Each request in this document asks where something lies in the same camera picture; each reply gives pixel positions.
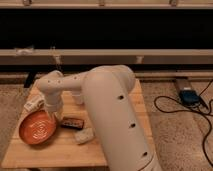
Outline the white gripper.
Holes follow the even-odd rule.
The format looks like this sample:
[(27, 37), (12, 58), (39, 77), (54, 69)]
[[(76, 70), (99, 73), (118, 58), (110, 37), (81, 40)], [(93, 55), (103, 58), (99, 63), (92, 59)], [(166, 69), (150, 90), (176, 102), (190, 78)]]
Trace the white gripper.
[(58, 121), (61, 120), (62, 118), (62, 110), (63, 107), (63, 101), (62, 98), (45, 98), (44, 99), (44, 108), (48, 113), (48, 117), (53, 120), (54, 119), (54, 114), (53, 112), (55, 112), (55, 116), (57, 118)]

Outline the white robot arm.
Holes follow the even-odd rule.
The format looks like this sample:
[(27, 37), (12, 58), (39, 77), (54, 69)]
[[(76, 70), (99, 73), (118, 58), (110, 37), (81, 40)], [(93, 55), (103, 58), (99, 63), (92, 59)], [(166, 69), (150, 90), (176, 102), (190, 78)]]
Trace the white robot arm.
[(49, 113), (62, 108), (64, 91), (83, 101), (110, 171), (162, 171), (129, 97), (135, 82), (129, 67), (114, 65), (69, 76), (52, 71), (36, 87)]

